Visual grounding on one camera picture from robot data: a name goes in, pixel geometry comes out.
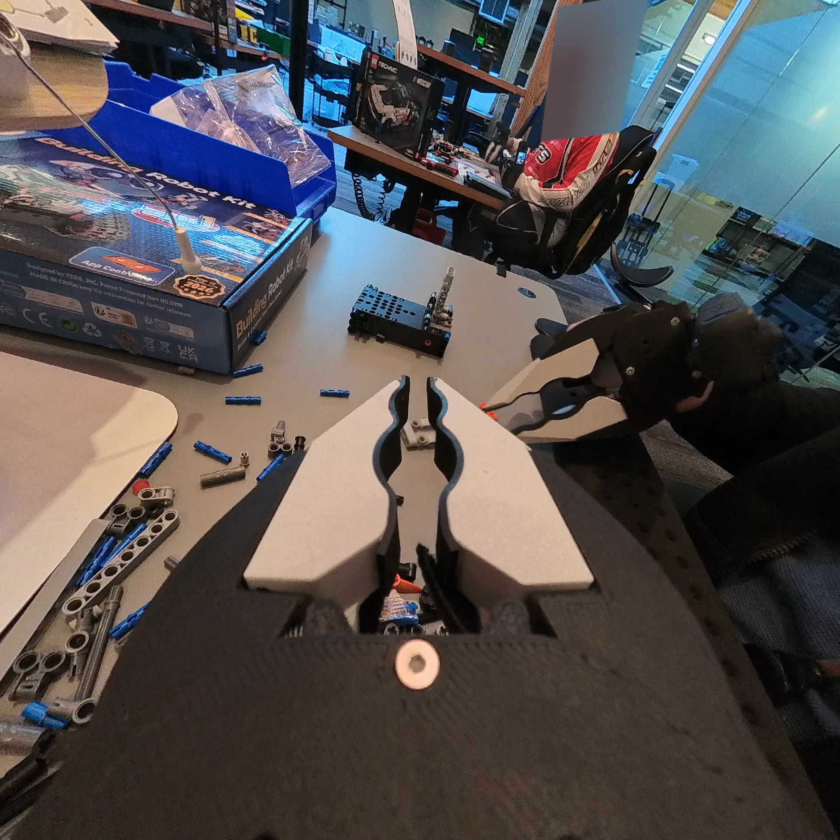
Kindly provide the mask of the person's right forearm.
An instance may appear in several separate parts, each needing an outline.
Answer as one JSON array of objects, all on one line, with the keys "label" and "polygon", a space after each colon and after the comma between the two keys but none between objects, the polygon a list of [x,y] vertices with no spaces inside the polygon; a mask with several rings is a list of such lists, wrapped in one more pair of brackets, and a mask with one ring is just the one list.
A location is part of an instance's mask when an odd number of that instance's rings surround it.
[{"label": "person's right forearm", "polygon": [[839,393],[778,379],[738,388],[714,385],[694,412],[666,421],[703,456],[736,475],[839,426]]}]

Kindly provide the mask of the white paper sheet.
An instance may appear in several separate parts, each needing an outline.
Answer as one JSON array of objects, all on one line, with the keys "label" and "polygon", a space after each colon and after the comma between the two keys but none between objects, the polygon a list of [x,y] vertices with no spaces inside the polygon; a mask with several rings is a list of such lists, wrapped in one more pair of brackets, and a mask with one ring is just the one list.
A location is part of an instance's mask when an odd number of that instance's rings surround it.
[{"label": "white paper sheet", "polygon": [[394,0],[392,4],[397,29],[397,40],[394,46],[395,60],[405,67],[417,70],[417,37],[411,3],[408,0]]}]

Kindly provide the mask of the black steel column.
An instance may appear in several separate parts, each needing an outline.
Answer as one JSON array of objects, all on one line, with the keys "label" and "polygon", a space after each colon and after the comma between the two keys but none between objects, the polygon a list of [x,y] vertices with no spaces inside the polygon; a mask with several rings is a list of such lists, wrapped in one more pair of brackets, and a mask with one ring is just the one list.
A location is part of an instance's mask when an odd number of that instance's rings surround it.
[{"label": "black steel column", "polygon": [[305,82],[307,77],[309,1],[290,1],[290,102],[300,121],[304,120]]}]

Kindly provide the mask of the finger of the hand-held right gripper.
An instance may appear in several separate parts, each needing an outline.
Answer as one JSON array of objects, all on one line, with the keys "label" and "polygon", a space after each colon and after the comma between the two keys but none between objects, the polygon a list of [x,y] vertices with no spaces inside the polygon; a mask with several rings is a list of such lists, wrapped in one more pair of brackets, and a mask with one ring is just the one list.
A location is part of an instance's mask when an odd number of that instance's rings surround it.
[{"label": "finger of the hand-held right gripper", "polygon": [[[497,413],[503,408],[512,406],[523,396],[540,394],[552,383],[588,382],[601,355],[602,352],[596,342],[593,339],[587,339],[545,359],[533,360],[489,399],[486,403],[487,407]],[[610,409],[618,406],[615,397],[601,389],[589,395],[575,397],[570,407],[556,409],[552,413],[545,409],[542,420],[546,422],[570,420],[577,414],[581,414],[585,408],[603,403]]]},{"label": "finger of the hand-held right gripper", "polygon": [[525,444],[614,438],[636,431],[624,406],[611,395],[541,392],[511,404],[511,432]]}]

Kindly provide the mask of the blue plastic bin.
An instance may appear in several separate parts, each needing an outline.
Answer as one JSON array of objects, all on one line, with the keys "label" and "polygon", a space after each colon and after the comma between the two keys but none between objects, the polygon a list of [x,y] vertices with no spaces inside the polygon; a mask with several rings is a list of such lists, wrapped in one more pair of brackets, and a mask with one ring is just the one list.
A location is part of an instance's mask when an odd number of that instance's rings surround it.
[{"label": "blue plastic bin", "polygon": [[203,172],[213,177],[222,175],[254,176],[258,203],[269,204],[277,209],[289,208],[294,203],[295,215],[318,220],[326,209],[333,204],[337,191],[333,142],[318,134],[311,134],[320,150],[329,160],[329,168],[310,178],[297,187],[292,187],[287,166],[263,154],[242,149],[231,143],[217,140],[197,131],[158,119],[151,115],[151,107],[160,100],[171,96],[183,87],[200,85],[196,80],[191,85],[183,85],[174,80],[153,74],[150,79],[143,79],[135,74],[129,65],[118,61],[105,63],[111,102],[117,102],[132,110],[144,113],[146,122],[157,120],[158,124],[149,129],[151,133],[162,136],[163,122],[174,125],[172,136],[178,139],[159,140],[169,157],[178,154],[185,157],[183,170]]}]

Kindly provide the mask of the white book stand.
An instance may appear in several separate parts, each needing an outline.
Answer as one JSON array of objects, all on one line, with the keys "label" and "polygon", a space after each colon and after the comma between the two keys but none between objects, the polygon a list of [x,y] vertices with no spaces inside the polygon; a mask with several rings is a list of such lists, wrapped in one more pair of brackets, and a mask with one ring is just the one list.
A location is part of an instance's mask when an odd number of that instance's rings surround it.
[{"label": "white book stand", "polygon": [[[88,305],[69,304],[81,290],[99,289],[117,276],[70,265],[93,245],[130,236],[118,211],[128,199],[86,192],[46,169],[56,158],[53,137],[25,145],[2,140],[2,282],[46,291],[46,279],[76,291],[58,290],[61,303],[16,295],[20,319],[43,308],[82,323]],[[27,262],[46,279],[29,278]],[[4,675],[68,583],[104,525],[99,520],[118,491],[174,431],[174,405],[139,387],[92,374],[2,353],[2,557],[1,624]]]}]

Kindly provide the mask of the black perforated edge pad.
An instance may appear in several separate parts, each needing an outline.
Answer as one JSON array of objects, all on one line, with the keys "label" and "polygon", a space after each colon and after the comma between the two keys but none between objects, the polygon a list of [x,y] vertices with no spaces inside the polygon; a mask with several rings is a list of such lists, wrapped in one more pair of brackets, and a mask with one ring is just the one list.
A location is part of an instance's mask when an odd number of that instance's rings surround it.
[{"label": "black perforated edge pad", "polygon": [[653,460],[636,435],[534,446],[601,588],[581,630],[625,655],[674,728],[660,750],[655,838],[835,838]]}]

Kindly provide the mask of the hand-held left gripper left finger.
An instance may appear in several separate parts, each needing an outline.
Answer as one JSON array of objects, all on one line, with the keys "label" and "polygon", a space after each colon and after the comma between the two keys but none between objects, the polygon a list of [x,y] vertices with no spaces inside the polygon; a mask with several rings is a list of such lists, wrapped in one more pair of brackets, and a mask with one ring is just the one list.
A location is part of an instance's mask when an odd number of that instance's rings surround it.
[{"label": "hand-held left gripper left finger", "polygon": [[358,606],[377,632],[401,560],[396,494],[410,381],[401,377],[290,460],[289,481],[244,572],[251,591]]}]

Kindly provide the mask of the blue robot kit box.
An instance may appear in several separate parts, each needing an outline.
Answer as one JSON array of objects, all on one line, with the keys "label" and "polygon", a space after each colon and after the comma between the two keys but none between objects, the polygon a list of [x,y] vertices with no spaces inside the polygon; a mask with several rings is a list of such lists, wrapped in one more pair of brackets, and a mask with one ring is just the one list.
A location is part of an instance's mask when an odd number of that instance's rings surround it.
[{"label": "blue robot kit box", "polygon": [[3,326],[227,374],[308,267],[312,221],[56,136],[2,138]]}]

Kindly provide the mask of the pile of small building pieces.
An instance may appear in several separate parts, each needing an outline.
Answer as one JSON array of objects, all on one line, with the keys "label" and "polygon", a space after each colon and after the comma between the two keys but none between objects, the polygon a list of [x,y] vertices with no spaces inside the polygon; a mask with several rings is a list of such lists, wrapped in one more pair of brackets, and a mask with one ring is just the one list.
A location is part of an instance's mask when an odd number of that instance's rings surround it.
[{"label": "pile of small building pieces", "polygon": [[93,522],[90,548],[22,617],[23,640],[2,666],[2,808],[51,773],[63,734],[91,721],[105,654],[144,611],[118,621],[123,583],[180,525],[175,488],[139,479],[132,491]]}]

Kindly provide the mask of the clear plastic bag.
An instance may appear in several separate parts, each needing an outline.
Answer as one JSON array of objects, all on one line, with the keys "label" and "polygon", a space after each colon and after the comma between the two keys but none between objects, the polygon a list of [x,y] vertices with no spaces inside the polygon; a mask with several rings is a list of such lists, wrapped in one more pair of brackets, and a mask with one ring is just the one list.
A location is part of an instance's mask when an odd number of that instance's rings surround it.
[{"label": "clear plastic bag", "polygon": [[150,114],[283,162],[292,187],[329,168],[273,65],[183,87],[155,103]]}]

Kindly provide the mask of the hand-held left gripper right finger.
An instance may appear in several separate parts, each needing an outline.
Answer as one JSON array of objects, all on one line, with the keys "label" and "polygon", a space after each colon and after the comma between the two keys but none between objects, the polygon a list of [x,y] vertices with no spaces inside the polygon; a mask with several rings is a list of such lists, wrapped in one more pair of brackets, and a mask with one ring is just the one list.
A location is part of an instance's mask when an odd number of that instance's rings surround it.
[{"label": "hand-held left gripper right finger", "polygon": [[437,502],[427,586],[449,634],[497,607],[536,620],[543,599],[595,592],[595,576],[531,450],[440,377],[427,379]]}]

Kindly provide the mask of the wooden edged desk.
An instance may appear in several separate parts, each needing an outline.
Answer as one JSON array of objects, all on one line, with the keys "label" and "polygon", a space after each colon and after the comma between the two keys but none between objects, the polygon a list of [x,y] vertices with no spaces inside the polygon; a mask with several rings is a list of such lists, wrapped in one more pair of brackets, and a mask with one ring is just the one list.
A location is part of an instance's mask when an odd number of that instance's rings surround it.
[{"label": "wooden edged desk", "polygon": [[283,56],[276,51],[267,49],[262,45],[251,45],[248,42],[238,40],[231,42],[221,35],[215,39],[217,27],[201,18],[185,14],[175,10],[164,10],[157,7],[147,6],[132,1],[84,1],[84,4],[95,9],[108,9],[113,12],[132,15],[138,18],[145,18],[160,22],[166,25],[181,26],[198,33],[201,39],[211,46],[220,46],[221,49],[235,52],[237,54],[255,56],[260,61],[278,60],[285,63]]},{"label": "wooden edged desk", "polygon": [[352,125],[329,130],[328,138],[348,153],[353,152],[387,169],[396,170],[406,176],[410,182],[419,182],[421,191],[436,190],[439,193],[483,204],[496,211],[502,209],[509,198],[507,194],[490,194],[477,190],[465,184],[460,175],[452,176],[441,171],[429,170],[425,163],[394,151]]}]

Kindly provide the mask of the black perforated block assembly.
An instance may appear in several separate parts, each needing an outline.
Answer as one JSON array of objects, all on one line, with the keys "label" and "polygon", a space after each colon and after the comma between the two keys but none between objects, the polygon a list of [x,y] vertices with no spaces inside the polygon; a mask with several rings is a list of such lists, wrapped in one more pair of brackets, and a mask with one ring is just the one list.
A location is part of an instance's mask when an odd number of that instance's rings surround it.
[{"label": "black perforated block assembly", "polygon": [[448,304],[454,279],[455,269],[449,267],[441,288],[431,294],[427,303],[409,301],[367,285],[351,310],[348,333],[443,358],[454,318]]}]

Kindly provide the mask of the black car set box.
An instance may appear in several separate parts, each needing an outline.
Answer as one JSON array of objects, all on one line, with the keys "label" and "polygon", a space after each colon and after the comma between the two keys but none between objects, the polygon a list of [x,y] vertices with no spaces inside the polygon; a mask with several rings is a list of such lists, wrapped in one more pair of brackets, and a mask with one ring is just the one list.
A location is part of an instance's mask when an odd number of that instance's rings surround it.
[{"label": "black car set box", "polygon": [[445,85],[364,49],[351,98],[352,125],[399,154],[427,155]]}]

